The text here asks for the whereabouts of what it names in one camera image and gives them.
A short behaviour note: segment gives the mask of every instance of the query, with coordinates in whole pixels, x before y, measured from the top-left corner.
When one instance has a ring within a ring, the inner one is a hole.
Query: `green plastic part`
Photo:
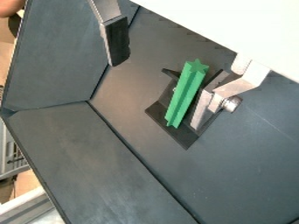
[[[165,119],[169,122],[167,126],[174,126],[178,129],[209,69],[210,67],[204,65],[200,59],[194,62],[188,61],[185,63],[182,76],[165,116]]]

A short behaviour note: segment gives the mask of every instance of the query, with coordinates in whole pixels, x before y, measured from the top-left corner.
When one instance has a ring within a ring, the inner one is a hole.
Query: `black sheet metal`
[[[121,0],[131,22],[137,5]],[[18,111],[90,99],[109,64],[87,0],[29,0],[5,93]]]
[[[131,52],[130,61],[107,71],[91,103],[177,199],[202,223],[293,221],[299,84],[272,73],[262,87],[242,95],[237,112],[224,112],[184,150],[145,112],[170,83],[161,71],[181,71],[186,60],[201,58],[216,73],[229,69],[234,53],[147,10],[131,25]]]
[[[6,121],[67,223],[197,223],[86,102]]]

